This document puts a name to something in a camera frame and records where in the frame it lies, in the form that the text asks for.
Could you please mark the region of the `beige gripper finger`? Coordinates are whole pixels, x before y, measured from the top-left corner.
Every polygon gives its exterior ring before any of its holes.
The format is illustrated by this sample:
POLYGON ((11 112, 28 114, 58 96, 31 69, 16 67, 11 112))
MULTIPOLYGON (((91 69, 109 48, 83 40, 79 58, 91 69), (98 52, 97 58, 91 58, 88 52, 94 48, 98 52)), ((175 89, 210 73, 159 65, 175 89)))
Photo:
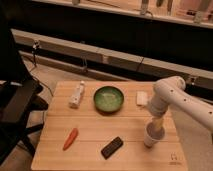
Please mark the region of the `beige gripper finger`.
POLYGON ((161 128, 163 127, 163 122, 164 122, 164 119, 162 117, 153 117, 152 123, 154 125, 154 130, 160 131, 161 128))

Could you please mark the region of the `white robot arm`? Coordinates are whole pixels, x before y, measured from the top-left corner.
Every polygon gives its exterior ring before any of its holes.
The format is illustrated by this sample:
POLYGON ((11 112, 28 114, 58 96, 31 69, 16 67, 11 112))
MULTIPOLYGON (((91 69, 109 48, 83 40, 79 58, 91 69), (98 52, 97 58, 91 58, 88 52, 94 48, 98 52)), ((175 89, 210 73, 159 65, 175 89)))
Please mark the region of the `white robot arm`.
POLYGON ((187 94, 185 88, 186 82, 180 76, 156 81, 153 84, 154 94, 147 104, 148 111, 154 117, 162 117, 172 104, 213 132, 213 106, 187 94))

